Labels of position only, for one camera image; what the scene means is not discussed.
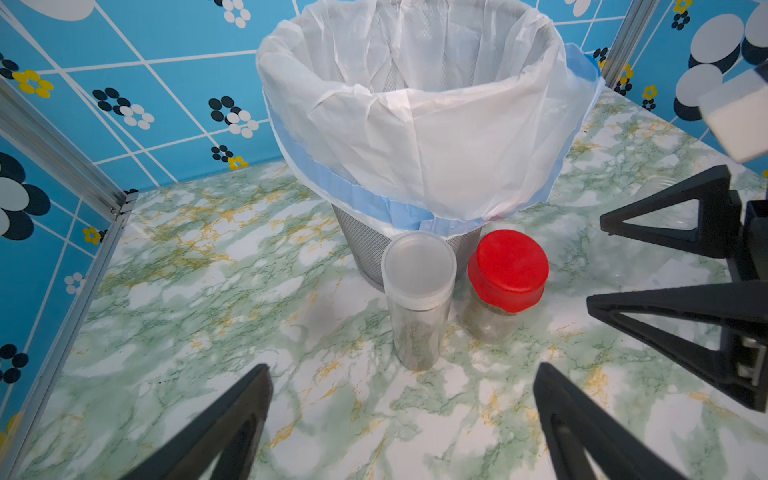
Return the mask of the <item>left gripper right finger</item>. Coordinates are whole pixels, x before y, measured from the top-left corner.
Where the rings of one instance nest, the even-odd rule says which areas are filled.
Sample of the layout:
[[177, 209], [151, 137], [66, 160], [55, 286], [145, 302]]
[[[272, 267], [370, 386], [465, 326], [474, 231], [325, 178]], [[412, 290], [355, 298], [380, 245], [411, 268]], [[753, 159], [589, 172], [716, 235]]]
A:
[[595, 461], [610, 479], [681, 479], [554, 366], [539, 365], [533, 393], [555, 475], [594, 479]]

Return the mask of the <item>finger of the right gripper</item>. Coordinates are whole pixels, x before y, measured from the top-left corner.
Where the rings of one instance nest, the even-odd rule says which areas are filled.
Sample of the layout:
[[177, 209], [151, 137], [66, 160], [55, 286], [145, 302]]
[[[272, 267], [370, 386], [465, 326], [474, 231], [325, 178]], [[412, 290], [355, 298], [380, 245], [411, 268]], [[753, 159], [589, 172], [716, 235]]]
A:
[[[609, 235], [693, 253], [727, 259], [735, 248], [741, 223], [741, 200], [730, 188], [725, 165], [709, 168], [658, 193], [600, 216], [600, 228]], [[641, 215], [688, 201], [698, 203], [696, 225], [682, 230], [631, 224]]]
[[744, 407], [767, 410], [765, 281], [599, 294], [586, 306]]

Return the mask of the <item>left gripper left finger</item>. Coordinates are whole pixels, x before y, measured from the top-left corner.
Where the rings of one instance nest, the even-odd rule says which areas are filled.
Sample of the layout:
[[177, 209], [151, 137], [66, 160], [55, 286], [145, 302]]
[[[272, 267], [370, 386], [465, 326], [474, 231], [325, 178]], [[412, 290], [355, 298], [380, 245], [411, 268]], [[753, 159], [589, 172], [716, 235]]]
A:
[[249, 477], [273, 395], [269, 367], [258, 364], [126, 479]]

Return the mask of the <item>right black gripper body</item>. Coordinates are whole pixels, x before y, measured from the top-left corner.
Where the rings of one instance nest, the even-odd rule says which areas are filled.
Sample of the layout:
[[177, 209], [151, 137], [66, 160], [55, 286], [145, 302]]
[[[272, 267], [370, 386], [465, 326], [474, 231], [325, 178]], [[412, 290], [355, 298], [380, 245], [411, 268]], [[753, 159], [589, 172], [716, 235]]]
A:
[[730, 384], [759, 384], [767, 368], [767, 202], [726, 199], [727, 263], [723, 372]]

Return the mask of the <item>clear jar large red lid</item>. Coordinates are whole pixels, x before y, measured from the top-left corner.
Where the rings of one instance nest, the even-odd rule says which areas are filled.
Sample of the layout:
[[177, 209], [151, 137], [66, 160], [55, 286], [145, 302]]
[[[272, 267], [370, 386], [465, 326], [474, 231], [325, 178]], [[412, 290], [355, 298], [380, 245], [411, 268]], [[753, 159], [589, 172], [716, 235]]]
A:
[[463, 327], [481, 342], [505, 342], [540, 302], [549, 273], [547, 255], [531, 237], [504, 229], [486, 234], [467, 266]]

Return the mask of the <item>tall clear jar white lid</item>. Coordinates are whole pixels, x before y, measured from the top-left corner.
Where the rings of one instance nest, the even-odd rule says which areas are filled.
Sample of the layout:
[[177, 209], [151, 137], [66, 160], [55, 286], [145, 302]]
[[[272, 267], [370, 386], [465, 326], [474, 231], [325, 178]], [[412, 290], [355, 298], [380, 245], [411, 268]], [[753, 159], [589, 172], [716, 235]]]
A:
[[455, 286], [454, 251], [437, 235], [407, 232], [385, 248], [381, 273], [398, 359], [412, 371], [432, 368]]

